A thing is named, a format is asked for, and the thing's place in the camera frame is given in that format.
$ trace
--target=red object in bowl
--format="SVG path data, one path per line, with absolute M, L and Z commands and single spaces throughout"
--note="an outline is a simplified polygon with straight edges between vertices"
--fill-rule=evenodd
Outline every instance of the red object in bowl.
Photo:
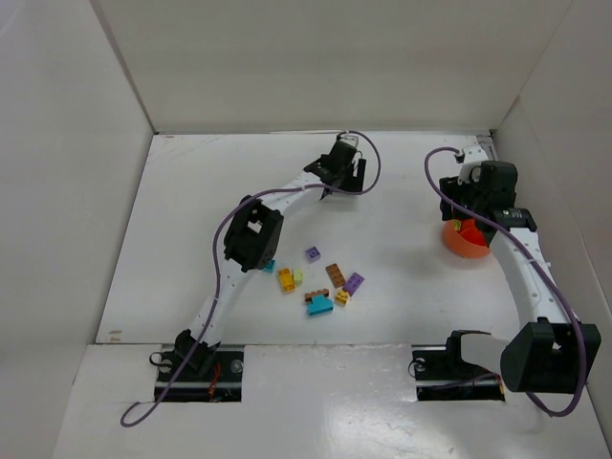
M 474 219 L 450 220 L 444 224 L 444 240 L 453 253 L 465 258 L 482 258 L 491 251 L 485 235 L 476 227 Z

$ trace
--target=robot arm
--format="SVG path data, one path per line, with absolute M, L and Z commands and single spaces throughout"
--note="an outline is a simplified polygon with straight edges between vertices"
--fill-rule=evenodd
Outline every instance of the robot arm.
M 264 268 L 276 252 L 284 218 L 301 208 L 325 198 L 333 186 L 343 191 L 361 192 L 365 175 L 365 159 L 354 164 L 359 138 L 345 135 L 338 138 L 328 155 L 304 167 L 304 170 L 282 188 L 301 190 L 273 192 L 256 199 L 237 211 L 224 238 L 225 259 L 221 263 L 221 289 L 208 328 L 187 362 L 197 374 L 205 374 L 212 365 L 217 347 L 231 310 L 256 270 Z M 181 362 L 199 338 L 212 308 L 214 295 L 204 302 L 189 328 L 175 340 L 174 354 Z
M 487 371 L 500 374 L 514 392 L 574 393 L 579 372 L 577 337 L 557 296 L 534 268 L 537 263 L 552 279 L 539 247 L 536 222 L 529 210 L 514 207 L 516 168 L 489 161 L 478 146 L 455 156 L 463 164 L 461 172 L 457 177 L 441 179 L 441 191 L 455 203 L 508 230 L 529 249 L 533 259 L 527 259 L 505 234 L 476 223 L 506 276 L 521 330 L 510 343 L 482 332 L 455 331 L 447 340 L 443 366 L 450 373 L 456 370 L 452 376 L 461 375 L 457 379 Z M 445 201 L 441 211 L 443 220 L 470 218 Z M 579 323 L 579 327 L 588 375 L 601 336 L 596 325 Z M 426 360 L 424 354 L 426 351 L 418 356 L 414 353 Z

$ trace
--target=brown lego brick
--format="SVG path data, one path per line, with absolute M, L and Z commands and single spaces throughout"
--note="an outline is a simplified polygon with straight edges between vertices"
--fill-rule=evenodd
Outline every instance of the brown lego brick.
M 313 296 L 319 296 L 319 295 L 323 295 L 325 297 L 329 296 L 329 290 L 327 289 L 323 289 L 323 290 L 317 290 L 316 292 L 310 292 L 309 294 L 305 294 L 304 295 L 304 301 L 307 303 L 310 303 L 313 300 Z
M 332 279 L 332 284 L 334 284 L 334 287 L 339 288 L 346 283 L 346 279 L 344 279 L 344 276 L 336 263 L 326 267 L 325 271 L 327 271 L 329 274 L 329 278 Z

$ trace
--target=lego piece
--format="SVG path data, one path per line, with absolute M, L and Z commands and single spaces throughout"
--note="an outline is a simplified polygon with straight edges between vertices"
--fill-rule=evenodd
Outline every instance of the lego piece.
M 304 273 L 302 270 L 294 270 L 294 282 L 296 285 L 302 285 L 304 281 Z
M 341 304 L 342 306 L 346 306 L 349 299 L 351 299 L 351 296 L 343 289 L 338 290 L 336 293 L 336 303 Z
M 291 271 L 287 268 L 283 268 L 278 271 L 278 280 L 280 281 L 280 287 L 283 289 L 285 294 L 293 292 L 295 290 L 294 279 L 291 276 Z
M 332 279 L 332 284 L 334 284 L 334 287 L 342 287 L 346 283 L 346 280 L 344 280 L 344 276 L 336 263 L 326 267 L 325 271 L 327 271 L 329 274 L 329 278 Z
M 276 262 L 274 260 L 270 260 L 266 266 L 264 266 L 264 271 L 266 273 L 273 273 L 274 266 L 276 266 Z
M 310 261 L 311 263 L 313 261 L 319 260 L 320 257 L 321 257 L 320 252 L 314 246 L 312 246 L 310 249 L 306 251 L 306 258 L 308 258 L 308 261 Z
M 318 316 L 334 310 L 334 303 L 324 295 L 313 296 L 313 302 L 308 305 L 308 316 Z
M 304 302 L 310 303 L 313 300 L 314 296 L 323 295 L 325 297 L 329 296 L 329 290 L 317 290 L 316 292 L 310 292 L 309 294 L 304 295 Z
M 342 289 L 350 296 L 353 296 L 364 280 L 365 279 L 359 274 L 353 273 L 348 278 L 346 284 L 344 284 L 344 287 Z

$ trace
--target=white floor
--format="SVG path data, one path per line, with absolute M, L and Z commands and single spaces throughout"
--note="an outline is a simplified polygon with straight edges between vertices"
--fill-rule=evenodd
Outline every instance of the white floor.
M 564 419 L 521 394 L 508 393 L 506 404 L 415 402 L 407 342 L 441 343 L 461 328 L 510 339 L 518 321 L 495 259 L 460 259 L 442 244 L 439 203 L 424 178 L 429 150 L 475 137 L 372 138 L 380 185 L 359 198 L 326 198 L 285 222 L 276 259 L 305 269 L 303 286 L 282 295 L 274 274 L 258 273 L 224 336 L 225 344 L 361 345 L 248 346 L 242 403 L 163 404 L 124 429 L 121 413 L 153 397 L 147 358 L 160 345 L 144 343 L 172 342 L 211 291 L 218 223 L 244 195 L 285 185 L 333 143 L 308 134 L 155 138 L 98 333 L 98 343 L 121 344 L 88 348 L 56 459 L 609 457 L 586 393 Z M 450 155 L 433 162 L 437 177 L 457 171 Z M 307 265 L 303 251 L 313 245 L 322 259 Z M 331 288 L 324 267 L 333 262 L 365 282 L 345 308 L 308 319 L 301 295 Z M 390 342 L 404 344 L 364 345 Z M 561 407 L 568 398 L 546 400 Z
M 505 404 L 415 402 L 410 348 L 401 344 L 248 346 L 242 403 L 163 404 L 125 429 L 121 413 L 152 400 L 146 360 L 157 349 L 88 348 L 55 459 L 609 457 L 586 395 L 563 419 L 522 394 L 508 393 Z
M 457 328 L 510 339 L 516 309 L 497 262 L 469 261 L 441 241 L 439 200 L 426 183 L 425 154 L 464 147 L 474 136 L 372 133 L 382 155 L 379 185 L 358 198 L 332 196 L 285 222 L 279 267 L 305 270 L 293 295 L 275 274 L 258 273 L 230 318 L 224 343 L 348 344 L 444 342 Z M 211 240 L 246 194 L 283 186 L 328 153 L 334 135 L 157 136 L 151 145 L 97 342 L 174 342 L 213 287 Z M 366 182 L 376 162 L 369 146 Z M 451 154 L 432 162 L 436 177 L 456 175 Z M 303 251 L 322 258 L 307 264 Z M 346 308 L 308 319 L 302 295 L 332 289 L 324 267 L 365 277 Z

